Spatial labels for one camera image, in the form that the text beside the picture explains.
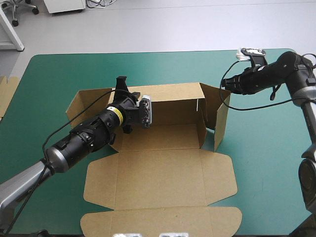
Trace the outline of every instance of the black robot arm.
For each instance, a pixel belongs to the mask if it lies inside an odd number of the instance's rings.
[[[125,84],[126,77],[117,78],[113,103],[94,117],[80,123],[66,137],[49,147],[46,159],[0,184],[0,235],[12,227],[14,209],[35,185],[42,183],[55,173],[63,173],[73,167],[89,153],[95,152],[115,140],[115,129],[122,126],[125,133],[131,126],[140,124],[148,128],[152,122],[151,100],[140,93],[130,93]]]
[[[312,144],[302,154],[305,158],[299,167],[299,179],[306,209],[313,213],[306,223],[316,225],[316,78],[313,74],[315,65],[310,60],[297,53],[288,51],[283,53],[277,61],[267,64],[263,50],[241,49],[243,57],[248,57],[252,67],[243,73],[229,79],[223,79],[221,86],[235,94],[250,95],[266,88],[277,91],[285,83],[296,106],[301,107]]]

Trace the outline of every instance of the black cable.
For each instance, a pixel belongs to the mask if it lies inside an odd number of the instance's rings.
[[[270,104],[270,105],[263,105],[263,106],[259,106],[259,107],[253,107],[253,108],[245,108],[245,109],[241,109],[241,108],[236,108],[236,107],[233,107],[233,106],[229,106],[228,104],[226,104],[226,102],[224,101],[223,99],[223,94],[222,94],[222,81],[224,80],[224,77],[226,76],[226,74],[232,69],[232,67],[237,64],[239,61],[236,61],[234,62],[229,68],[228,70],[224,73],[222,79],[221,79],[221,83],[219,85],[219,95],[221,97],[221,100],[222,100],[222,103],[230,108],[230,109],[233,109],[233,110],[237,110],[237,111],[250,111],[250,110],[258,110],[258,109],[264,109],[264,108],[268,108],[268,107],[272,107],[272,106],[276,106],[276,105],[282,105],[282,104],[285,104],[285,103],[288,103],[288,102],[291,102],[291,101],[294,101],[294,100],[302,100],[304,99],[305,102],[314,102],[315,103],[315,100],[311,100],[309,98],[306,98],[306,97],[296,97],[296,98],[292,98],[292,99],[288,99],[288,100],[285,100],[285,101],[281,101],[281,102],[278,102],[278,103],[274,103],[274,104]]]
[[[78,118],[80,115],[82,115],[84,112],[86,112],[92,105],[94,105],[96,102],[98,102],[102,97],[106,96],[107,94],[110,94],[114,91],[121,91],[121,92],[126,92],[127,94],[131,94],[129,91],[127,90],[121,90],[121,89],[114,89],[114,90],[110,90],[104,94],[102,94],[101,96],[99,96],[95,101],[93,101],[88,107],[86,107],[84,110],[82,110],[79,114],[77,114],[76,116],[74,116],[71,120],[69,120],[67,123],[65,123],[64,125],[62,125],[59,129],[55,130],[54,132],[52,132],[51,134],[49,134],[49,136],[47,137],[47,139],[45,140],[45,142],[42,145],[42,150],[44,153],[44,159],[45,159],[45,167],[43,169],[43,171],[41,172],[39,178],[37,179],[37,181],[35,182],[35,184],[32,186],[30,192],[28,193],[28,195],[26,196],[22,206],[20,207],[20,209],[18,210],[18,212],[16,213],[14,219],[12,220],[12,222],[10,223],[8,229],[6,230],[4,236],[8,236],[9,232],[12,230],[16,220],[18,219],[19,215],[21,214],[21,212],[23,211],[24,207],[26,206],[26,204],[28,203],[29,199],[31,198],[32,194],[34,193],[36,187],[39,185],[41,179],[43,178],[45,171],[47,170],[47,168],[49,167],[49,158],[47,156],[46,150],[45,150],[45,146],[48,143],[49,139],[56,134],[57,132],[59,132],[61,129],[63,129],[64,127],[66,127],[67,125],[69,125],[72,121],[74,121],[76,118]]]

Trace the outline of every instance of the yellow band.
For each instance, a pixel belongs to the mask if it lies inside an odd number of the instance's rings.
[[[113,111],[118,116],[118,118],[119,118],[119,125],[121,126],[121,124],[123,123],[123,115],[122,115],[122,113],[117,108],[115,108],[113,106],[109,106],[107,108],[107,110]]]

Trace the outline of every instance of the chair wheel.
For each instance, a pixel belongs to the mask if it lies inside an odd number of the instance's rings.
[[[19,22],[18,21],[16,21],[16,20],[13,20],[12,21],[12,26],[18,26],[19,25]]]
[[[37,15],[39,12],[40,12],[40,11],[39,11],[37,8],[33,8],[33,9],[32,9],[32,13],[33,13],[34,15]]]

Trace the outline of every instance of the cardboard box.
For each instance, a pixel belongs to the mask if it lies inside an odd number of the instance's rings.
[[[67,109],[72,118],[107,89],[82,90]],[[117,233],[189,233],[191,237],[230,237],[238,230],[236,207],[208,207],[237,192],[229,156],[200,149],[206,128],[214,130],[214,150],[223,139],[228,109],[219,89],[202,83],[129,87],[152,98],[153,124],[130,134],[117,129],[117,154],[91,162],[84,199],[114,211],[81,219],[86,237]],[[223,90],[226,103],[230,93]],[[104,97],[72,126],[113,100]]]
[[[6,77],[0,77],[0,121],[9,107],[19,82],[17,77],[11,77],[9,80]]]

